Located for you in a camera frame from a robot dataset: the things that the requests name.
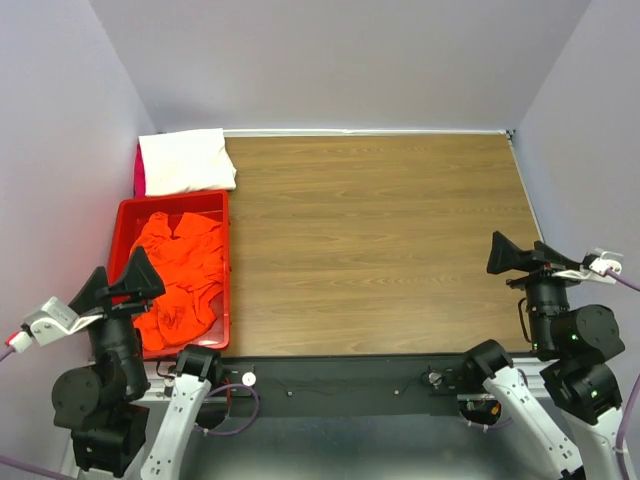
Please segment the orange t-shirt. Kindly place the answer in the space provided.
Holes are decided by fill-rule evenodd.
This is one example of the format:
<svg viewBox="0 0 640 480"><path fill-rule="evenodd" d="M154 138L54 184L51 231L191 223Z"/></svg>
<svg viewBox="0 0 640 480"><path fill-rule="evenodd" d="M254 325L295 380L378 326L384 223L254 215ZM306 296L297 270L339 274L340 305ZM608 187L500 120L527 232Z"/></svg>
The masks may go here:
<svg viewBox="0 0 640 480"><path fill-rule="evenodd" d="M158 352L208 332L216 321L211 301L223 292L222 223L184 213L171 227L168 214L155 212L134 246L145 250L165 287L151 309L134 321L144 348Z"/></svg>

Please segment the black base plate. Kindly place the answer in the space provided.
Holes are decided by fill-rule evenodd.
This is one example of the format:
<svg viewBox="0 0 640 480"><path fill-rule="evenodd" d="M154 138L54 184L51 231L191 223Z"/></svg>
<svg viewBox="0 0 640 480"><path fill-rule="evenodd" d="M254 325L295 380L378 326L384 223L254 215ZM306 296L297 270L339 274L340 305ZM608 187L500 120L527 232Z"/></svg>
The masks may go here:
<svg viewBox="0 0 640 480"><path fill-rule="evenodd" d="M256 375L262 418L456 416L488 397L461 354L225 357L225 376Z"/></svg>

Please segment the red plastic bin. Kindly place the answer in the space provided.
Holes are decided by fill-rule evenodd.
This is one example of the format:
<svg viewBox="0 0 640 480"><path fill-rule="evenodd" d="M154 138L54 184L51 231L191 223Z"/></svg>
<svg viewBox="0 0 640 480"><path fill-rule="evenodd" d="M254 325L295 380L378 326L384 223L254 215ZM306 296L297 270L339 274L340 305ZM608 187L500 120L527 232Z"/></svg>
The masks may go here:
<svg viewBox="0 0 640 480"><path fill-rule="evenodd" d="M230 267L230 222L229 199L224 190L205 191L165 197L134 198L123 201L118 209L108 264L110 281L115 281L123 272L125 264L133 253L134 243L143 226L155 212L169 215L169 225L175 227L184 213L195 213L222 223L224 241L224 283L223 292L216 295L210 307L216 314L216 321L208 332L197 339L178 347L158 352L150 352L143 346L147 359L176 355L185 345L196 344L211 349L222 350L230 342L231 312L231 267Z"/></svg>

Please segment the folded pink t-shirt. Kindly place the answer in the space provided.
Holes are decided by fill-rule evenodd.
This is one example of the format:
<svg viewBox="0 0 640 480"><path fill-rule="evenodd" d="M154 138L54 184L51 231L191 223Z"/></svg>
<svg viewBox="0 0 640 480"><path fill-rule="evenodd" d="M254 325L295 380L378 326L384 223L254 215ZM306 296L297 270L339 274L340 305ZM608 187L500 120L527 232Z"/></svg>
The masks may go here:
<svg viewBox="0 0 640 480"><path fill-rule="evenodd" d="M136 156L134 159L133 189L134 189L135 198L140 198L145 196L145 192L146 192L145 168L144 168L144 161L143 161L140 145L137 145Z"/></svg>

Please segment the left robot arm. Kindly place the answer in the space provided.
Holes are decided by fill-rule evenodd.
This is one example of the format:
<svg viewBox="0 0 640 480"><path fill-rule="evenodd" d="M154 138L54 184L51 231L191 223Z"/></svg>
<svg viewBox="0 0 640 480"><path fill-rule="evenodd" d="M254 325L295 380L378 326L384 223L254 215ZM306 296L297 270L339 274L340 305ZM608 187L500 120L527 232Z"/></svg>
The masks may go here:
<svg viewBox="0 0 640 480"><path fill-rule="evenodd" d="M115 283L99 267L70 304L88 322L94 362L56 380L54 423L70 430L76 465L93 477L178 478L200 407L223 376L219 352L189 344L179 353L169 406L146 460L136 468L149 418L148 408L137 402L151 384L133 318L164 292L161 277L138 247Z"/></svg>

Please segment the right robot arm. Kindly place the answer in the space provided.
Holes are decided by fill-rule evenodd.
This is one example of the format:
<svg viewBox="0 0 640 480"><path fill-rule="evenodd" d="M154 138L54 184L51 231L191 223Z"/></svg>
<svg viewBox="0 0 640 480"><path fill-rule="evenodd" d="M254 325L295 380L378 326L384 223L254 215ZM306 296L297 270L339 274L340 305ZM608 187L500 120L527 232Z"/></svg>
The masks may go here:
<svg viewBox="0 0 640 480"><path fill-rule="evenodd" d="M526 440L536 448L531 458L547 479L633 479L626 445L633 403L624 401L609 360L621 354L614 312L601 304L570 307L569 287L582 282L614 284L622 255L596 249L574 261L541 241L523 250L503 233L492 235L486 270L507 280L525 296L519 315L533 356L545 363L544 387L571 432L565 434L530 393L523 374L495 340L468 350L465 379L493 396Z"/></svg>

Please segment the folded white t-shirt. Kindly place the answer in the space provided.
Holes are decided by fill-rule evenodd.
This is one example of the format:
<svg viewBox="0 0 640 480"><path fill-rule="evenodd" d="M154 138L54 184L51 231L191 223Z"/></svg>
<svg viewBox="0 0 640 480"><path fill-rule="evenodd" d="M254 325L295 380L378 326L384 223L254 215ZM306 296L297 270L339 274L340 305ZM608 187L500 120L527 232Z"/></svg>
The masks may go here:
<svg viewBox="0 0 640 480"><path fill-rule="evenodd" d="M221 128L144 135L138 145L145 168L144 197L236 189L237 170Z"/></svg>

